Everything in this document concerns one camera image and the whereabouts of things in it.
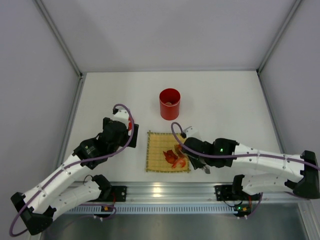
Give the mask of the metal tongs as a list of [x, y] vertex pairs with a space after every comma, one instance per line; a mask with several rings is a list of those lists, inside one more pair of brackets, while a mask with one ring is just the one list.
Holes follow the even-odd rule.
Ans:
[[183, 147], [182, 147], [182, 154], [178, 154], [178, 155], [180, 158], [184, 157], [185, 159], [187, 159], [191, 163], [194, 170], [201, 169], [202, 171], [204, 171], [205, 174], [211, 173], [210, 167], [206, 165], [205, 162], [200, 157], [198, 157], [193, 153], [190, 153]]

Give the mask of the red strawberry slice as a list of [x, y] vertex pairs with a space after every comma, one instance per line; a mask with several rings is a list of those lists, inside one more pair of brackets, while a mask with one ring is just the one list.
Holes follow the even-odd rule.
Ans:
[[176, 160], [178, 159], [178, 156], [172, 150], [163, 151], [163, 155], [164, 155], [166, 162], [171, 165], [173, 165], [176, 162]]

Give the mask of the red bacon slice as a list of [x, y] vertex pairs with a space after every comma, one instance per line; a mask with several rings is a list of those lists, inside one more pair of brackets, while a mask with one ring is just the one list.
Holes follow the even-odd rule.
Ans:
[[171, 166], [173, 169], [180, 167], [180, 168], [184, 168], [186, 165], [186, 160], [184, 158], [178, 158], [173, 165]]

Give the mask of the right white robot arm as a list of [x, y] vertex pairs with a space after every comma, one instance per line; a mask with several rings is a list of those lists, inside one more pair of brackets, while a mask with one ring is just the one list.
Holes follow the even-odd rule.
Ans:
[[188, 137], [181, 147], [194, 169], [230, 168], [231, 191], [236, 196], [287, 192], [304, 199], [319, 199], [320, 168], [314, 152], [278, 154], [248, 147], [226, 138], [214, 142]]

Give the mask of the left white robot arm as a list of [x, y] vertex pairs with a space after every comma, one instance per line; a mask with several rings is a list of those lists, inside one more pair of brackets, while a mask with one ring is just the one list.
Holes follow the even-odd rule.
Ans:
[[46, 230], [60, 215], [89, 201], [108, 200], [112, 185], [102, 175], [92, 176], [81, 186], [68, 190], [78, 178], [88, 175], [100, 164], [125, 148], [137, 145], [139, 126], [128, 111], [120, 111], [113, 118], [105, 117], [102, 132], [86, 139], [45, 180], [34, 188], [10, 198], [26, 231], [37, 235]]

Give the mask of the bamboo tray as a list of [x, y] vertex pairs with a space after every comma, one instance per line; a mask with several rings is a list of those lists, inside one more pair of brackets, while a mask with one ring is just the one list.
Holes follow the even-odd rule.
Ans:
[[163, 151], [172, 150], [180, 159], [180, 156], [175, 152], [175, 145], [178, 145], [172, 133], [161, 133], [149, 131], [147, 134], [147, 149], [146, 149], [146, 172], [155, 173], [189, 173], [190, 163], [185, 159], [185, 167], [172, 168], [172, 164], [165, 160]]

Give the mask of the red cylindrical container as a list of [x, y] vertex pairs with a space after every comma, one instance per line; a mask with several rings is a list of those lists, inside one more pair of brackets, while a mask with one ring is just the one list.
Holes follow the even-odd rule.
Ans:
[[180, 113], [181, 94], [174, 88], [164, 89], [159, 94], [160, 115], [163, 119], [175, 120]]

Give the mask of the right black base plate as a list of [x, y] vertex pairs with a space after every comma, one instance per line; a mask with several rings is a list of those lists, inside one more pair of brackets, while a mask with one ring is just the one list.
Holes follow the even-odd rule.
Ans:
[[214, 187], [216, 200], [217, 201], [258, 201], [261, 197], [261, 194], [249, 195], [242, 190], [234, 190], [232, 185], [216, 185]]

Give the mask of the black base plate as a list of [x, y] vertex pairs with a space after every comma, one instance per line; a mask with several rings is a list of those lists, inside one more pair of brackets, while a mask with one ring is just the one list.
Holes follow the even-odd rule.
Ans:
[[249, 195], [242, 190], [234, 190], [232, 185], [216, 185], [214, 187], [216, 200], [217, 201], [258, 201], [261, 197], [261, 194]]
[[109, 196], [107, 197], [107, 202], [113, 203], [123, 203], [126, 202], [127, 198], [127, 186], [124, 185], [115, 185], [111, 187]]

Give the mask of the aluminium mounting rail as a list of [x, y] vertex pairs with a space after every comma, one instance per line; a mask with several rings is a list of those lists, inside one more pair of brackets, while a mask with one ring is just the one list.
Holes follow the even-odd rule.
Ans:
[[217, 203], [213, 182], [112, 182], [126, 186], [128, 204], [213, 204]]

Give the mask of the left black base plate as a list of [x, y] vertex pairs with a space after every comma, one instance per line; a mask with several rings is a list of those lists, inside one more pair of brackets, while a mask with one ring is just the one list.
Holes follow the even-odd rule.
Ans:
[[111, 187], [109, 196], [107, 197], [107, 202], [113, 203], [123, 203], [126, 202], [127, 198], [127, 186], [124, 185], [115, 185]]

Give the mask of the left aluminium frame post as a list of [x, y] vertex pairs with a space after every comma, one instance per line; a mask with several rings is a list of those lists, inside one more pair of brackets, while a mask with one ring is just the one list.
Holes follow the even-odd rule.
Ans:
[[48, 11], [48, 8], [46, 7], [43, 0], [33, 0], [35, 6], [37, 7], [40, 15], [42, 16], [43, 20], [47, 24], [48, 28], [50, 29], [51, 33], [53, 34], [54, 38], [56, 39], [60, 49], [62, 50], [64, 56], [66, 57], [68, 63], [71, 65], [74, 73], [76, 74], [76, 85], [75, 85], [75, 91], [72, 96], [72, 104], [71, 108], [68, 114], [66, 127], [64, 130], [64, 135], [62, 138], [59, 154], [58, 154], [58, 162], [61, 163], [64, 160], [64, 157], [67, 152], [67, 146], [70, 139], [72, 126], [74, 123], [74, 119], [76, 116], [76, 111], [78, 108], [80, 96], [83, 89], [84, 79], [83, 79], [83, 73], [79, 69], [74, 57], [72, 56], [71, 51], [69, 50], [62, 34], [57, 28], [56, 23], [54, 22], [50, 12]]

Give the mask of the aluminium frame post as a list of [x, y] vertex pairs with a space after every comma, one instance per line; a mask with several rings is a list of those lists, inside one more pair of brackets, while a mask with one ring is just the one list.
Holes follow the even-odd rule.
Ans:
[[267, 51], [263, 55], [262, 60], [260, 61], [258, 68], [256, 69], [256, 74], [259, 80], [259, 84], [263, 93], [263, 97], [267, 106], [267, 110], [271, 119], [273, 131], [276, 137], [277, 145], [281, 153], [286, 152], [286, 147], [283, 141], [283, 138], [281, 136], [281, 131], [279, 128], [279, 125], [277, 123], [275, 113], [271, 104], [271, 97], [268, 94], [266, 84], [263, 80], [263, 71], [266, 68], [266, 65], [270, 61], [271, 57], [273, 56], [275, 50], [277, 49], [278, 45], [282, 41], [282, 38], [284, 37], [287, 29], [289, 28], [291, 22], [295, 18], [295, 15], [299, 11], [300, 7], [303, 5], [305, 1], [304, 0], [294, 0], [291, 4], [289, 10], [285, 14], [282, 22], [279, 24], [278, 29], [275, 32], [274, 37], [272, 38], [272, 41], [270, 45], [267, 48]]
[[74, 57], [72, 56], [71, 51], [69, 50], [62, 34], [57, 28], [56, 23], [54, 22], [50, 12], [48, 11], [48, 8], [46, 7], [43, 0], [33, 0], [35, 6], [37, 7], [40, 15], [42, 16], [43, 20], [47, 24], [48, 28], [50, 29], [51, 33], [53, 34], [54, 38], [56, 39], [60, 49], [62, 50], [64, 56], [66, 57], [68, 63], [71, 65], [74, 73], [76, 74], [76, 85], [75, 85], [75, 91], [72, 96], [72, 104], [71, 108], [68, 114], [66, 127], [64, 130], [64, 135], [62, 138], [59, 154], [58, 154], [58, 162], [61, 163], [64, 160], [64, 157], [67, 152], [67, 146], [70, 139], [72, 126], [74, 123], [74, 119], [76, 116], [76, 111], [78, 108], [80, 96], [83, 89], [84, 79], [83, 79], [83, 73], [79, 69]]

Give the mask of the right aluminium frame post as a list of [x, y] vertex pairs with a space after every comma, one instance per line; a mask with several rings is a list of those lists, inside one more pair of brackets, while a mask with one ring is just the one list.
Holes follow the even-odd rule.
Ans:
[[279, 128], [279, 125], [277, 123], [275, 113], [271, 104], [271, 97], [268, 94], [266, 84], [263, 80], [263, 71], [266, 68], [266, 65], [270, 61], [271, 57], [273, 56], [275, 50], [277, 49], [278, 45], [282, 41], [282, 38], [284, 37], [287, 29], [289, 28], [291, 22], [295, 18], [295, 15], [299, 11], [300, 7], [303, 5], [305, 1], [304, 0], [294, 0], [291, 4], [289, 10], [285, 14], [282, 22], [279, 24], [278, 29], [275, 32], [274, 37], [272, 38], [272, 41], [270, 45], [267, 48], [267, 51], [263, 55], [262, 60], [260, 61], [258, 68], [256, 69], [256, 74], [259, 80], [259, 84], [263, 93], [263, 97], [267, 106], [267, 110], [271, 119], [273, 131], [276, 137], [277, 145], [281, 153], [286, 152], [286, 147], [283, 141], [283, 138], [281, 136], [281, 131]]

